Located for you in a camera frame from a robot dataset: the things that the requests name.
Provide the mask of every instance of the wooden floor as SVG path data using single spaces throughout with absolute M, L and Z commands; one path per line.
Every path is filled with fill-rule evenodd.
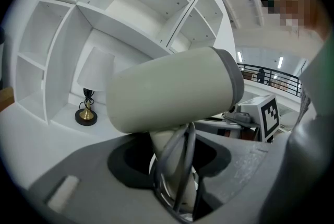
M 0 112 L 14 103 L 13 88 L 5 88 L 0 90 Z

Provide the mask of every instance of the ceiling light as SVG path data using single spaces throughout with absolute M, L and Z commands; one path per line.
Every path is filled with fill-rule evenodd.
M 238 51 L 238 58 L 239 58 L 239 62 L 242 63 L 242 57 L 241 57 L 241 52 L 240 51 Z
M 283 57 L 280 57 L 280 61 L 278 62 L 278 66 L 277 66 L 278 69 L 281 69 L 282 62 L 283 62 Z

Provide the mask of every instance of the table lamp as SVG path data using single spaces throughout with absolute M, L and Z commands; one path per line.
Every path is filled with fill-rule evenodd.
M 75 120 L 80 125 L 91 126 L 97 122 L 98 115 L 91 108 L 94 104 L 92 96 L 95 91 L 106 90 L 106 82 L 113 74 L 114 59 L 114 55 L 96 47 L 93 47 L 86 59 L 77 81 L 83 87 L 85 95 L 85 100 L 82 102 L 85 108 L 81 109 L 81 103 L 75 113 Z

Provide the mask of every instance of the shelf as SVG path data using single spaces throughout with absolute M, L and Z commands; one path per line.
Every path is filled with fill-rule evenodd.
M 79 100 L 77 100 L 76 102 L 71 102 L 70 100 L 68 100 L 68 102 L 72 104 L 79 104 L 84 100 L 82 86 L 78 84 L 78 78 L 83 66 L 87 61 L 87 58 L 89 57 L 91 51 L 94 48 L 98 48 L 101 51 L 108 52 L 115 56 L 114 66 L 113 66 L 114 73 L 118 73 L 130 67 L 152 60 L 152 58 L 150 58 L 149 56 L 140 52 L 136 48 L 122 42 L 121 40 L 112 37 L 104 32 L 101 32 L 97 29 L 93 29 L 90 35 L 88 36 L 88 39 L 86 40 L 84 47 L 82 48 L 74 72 L 70 92 L 78 96 Z M 105 92 L 104 91 L 95 92 L 94 101 L 95 101 L 94 109 L 97 112 L 100 112 L 98 111 L 98 104 L 104 104 L 105 107 L 106 104 Z
M 169 45 L 174 52 L 186 51 L 202 46 L 212 46 L 216 39 L 212 29 L 199 13 L 193 8 L 187 18 L 180 23 Z
M 218 4 L 214 0 L 198 0 L 196 8 L 217 35 L 223 19 L 223 12 Z
M 76 6 L 70 9 L 59 26 L 45 71 L 44 104 L 47 121 L 68 102 L 79 55 L 91 30 L 92 26 Z
M 45 121 L 43 109 L 44 70 L 17 57 L 15 101 L 29 113 Z
M 39 0 L 21 39 L 22 58 L 44 69 L 53 37 L 69 8 L 66 3 Z
M 78 109 L 79 104 L 73 105 L 68 103 L 51 119 L 51 122 L 106 140 L 124 135 L 114 128 L 108 116 L 103 113 L 97 112 L 98 120 L 92 126 L 82 126 L 78 124 L 75 121 L 75 113 Z
M 79 0 L 135 27 L 165 47 L 186 12 L 188 0 Z
M 120 18 L 106 15 L 105 11 L 93 6 L 81 2 L 77 6 L 95 29 L 133 46 L 152 58 L 169 55 L 166 48 L 161 47 L 156 40 L 152 40 L 136 26 Z
M 32 115 L 45 121 L 44 109 L 43 109 L 43 91 L 39 90 L 33 94 L 25 97 L 18 102 L 24 109 L 29 111 Z
M 19 52 L 18 55 L 27 62 L 35 65 L 39 69 L 45 70 L 45 62 L 47 55 L 40 55 L 33 52 Z

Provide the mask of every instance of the black lamp base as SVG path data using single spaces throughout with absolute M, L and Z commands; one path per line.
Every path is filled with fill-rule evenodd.
M 80 117 L 80 113 L 83 110 L 84 110 L 84 108 L 76 111 L 76 113 L 75 113 L 75 121 L 77 121 L 77 123 L 80 124 L 80 125 L 82 125 L 82 126 L 91 126 L 91 125 L 95 124 L 96 121 L 98 120 L 98 115 L 94 111 L 90 110 L 90 112 L 94 115 L 94 117 L 92 119 L 90 119 L 90 120 L 85 120 L 85 119 L 82 119 Z

